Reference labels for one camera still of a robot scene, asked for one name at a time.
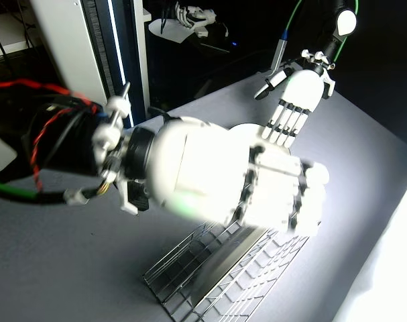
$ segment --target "white robotic hand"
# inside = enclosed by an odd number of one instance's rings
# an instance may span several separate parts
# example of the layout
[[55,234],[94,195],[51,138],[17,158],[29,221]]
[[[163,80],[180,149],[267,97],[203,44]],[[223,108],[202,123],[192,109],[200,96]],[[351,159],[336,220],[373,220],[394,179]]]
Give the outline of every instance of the white robotic hand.
[[216,14],[212,9],[202,10],[200,7],[181,7],[175,4],[176,18],[186,28],[194,30],[198,37],[208,36],[205,26],[215,22]]
[[[250,127],[251,132],[240,127]],[[155,136],[146,166],[150,197],[189,217],[316,233],[328,171],[261,138],[263,127],[227,130],[189,117]]]

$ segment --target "red wire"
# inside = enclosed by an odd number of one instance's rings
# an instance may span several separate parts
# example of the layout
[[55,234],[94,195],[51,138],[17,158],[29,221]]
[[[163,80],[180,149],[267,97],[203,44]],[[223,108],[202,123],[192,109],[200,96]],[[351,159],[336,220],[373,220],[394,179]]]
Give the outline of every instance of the red wire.
[[[65,89],[63,87],[60,87],[58,85],[55,84],[42,84],[42,83],[38,83],[34,80],[30,80],[30,79],[25,79],[25,78],[19,78],[17,80],[13,80],[10,82],[0,82],[0,89],[3,88],[7,88],[7,87],[11,87],[14,85],[24,85],[33,89],[48,89],[50,91],[54,91],[56,93],[59,93],[61,95],[68,95],[68,96],[75,96],[78,97],[85,105],[87,105],[88,107],[91,108],[91,113],[95,114],[97,113],[98,109],[97,106],[90,101],[89,99],[87,99],[84,95],[80,94],[80,93],[73,93],[71,91],[69,91],[68,89]],[[33,150],[32,150],[32,157],[30,158],[30,165],[32,167],[32,170],[34,172],[34,180],[35,180],[35,184],[36,184],[36,188],[38,189],[38,191],[42,191],[42,182],[40,180],[40,169],[39,166],[37,164],[37,156],[38,156],[38,144],[41,141],[42,137],[44,136],[47,127],[55,122],[59,116],[61,116],[62,114],[68,113],[72,111],[72,109],[62,109],[59,112],[57,112],[54,116],[52,116],[42,127],[40,133],[38,134],[38,136],[35,138],[34,140],[34,146],[33,146]]]

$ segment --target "green cable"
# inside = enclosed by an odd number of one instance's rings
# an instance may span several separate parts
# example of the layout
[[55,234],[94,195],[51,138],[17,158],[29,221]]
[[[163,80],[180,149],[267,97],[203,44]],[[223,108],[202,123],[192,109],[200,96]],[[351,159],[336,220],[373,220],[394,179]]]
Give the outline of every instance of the green cable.
[[36,195],[37,195],[37,193],[34,193],[33,191],[15,188],[14,186],[9,186],[7,184],[2,184],[2,183],[0,183],[0,192],[8,193],[10,195],[15,195],[15,196],[27,198],[27,199],[35,199]]
[[[359,7],[359,0],[355,0],[355,15],[358,14],[358,7]],[[348,39],[348,37],[346,37],[343,41],[342,44],[340,45],[339,49],[337,50],[336,56],[333,59],[333,62],[336,62],[336,60],[338,59],[340,52],[342,51],[343,46],[345,45],[346,39]]]
[[297,1],[297,4],[296,4],[294,10],[293,10],[292,13],[291,13],[290,19],[288,20],[288,23],[286,24],[286,27],[285,27],[285,31],[286,31],[286,32],[288,31],[288,28],[290,27],[292,18],[293,18],[294,15],[296,14],[296,11],[297,11],[297,9],[298,9],[298,6],[299,6],[301,3],[302,3],[302,0],[298,0],[298,1]]

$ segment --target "white light strip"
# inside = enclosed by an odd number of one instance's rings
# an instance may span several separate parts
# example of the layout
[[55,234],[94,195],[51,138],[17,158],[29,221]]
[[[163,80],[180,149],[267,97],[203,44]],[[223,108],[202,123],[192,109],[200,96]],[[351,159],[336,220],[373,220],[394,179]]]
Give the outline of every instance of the white light strip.
[[[114,34],[115,51],[117,52],[118,65],[120,67],[121,81],[125,84],[123,59],[121,58],[120,44],[118,42],[117,25],[115,24],[114,9],[112,6],[112,0],[108,0],[109,17],[111,18],[112,32]],[[125,96],[125,99],[129,100],[129,94]],[[131,109],[129,111],[130,126],[133,126],[133,118],[131,116]]]

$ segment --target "metal wire basket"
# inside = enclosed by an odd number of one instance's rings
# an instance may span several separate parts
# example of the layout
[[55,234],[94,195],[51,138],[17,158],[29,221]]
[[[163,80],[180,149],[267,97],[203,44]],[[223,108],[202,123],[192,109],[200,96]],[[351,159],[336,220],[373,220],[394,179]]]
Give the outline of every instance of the metal wire basket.
[[175,322],[244,322],[306,243],[268,230],[235,267],[196,307],[190,301],[200,267],[241,226],[205,223],[194,230],[143,276],[164,310]]

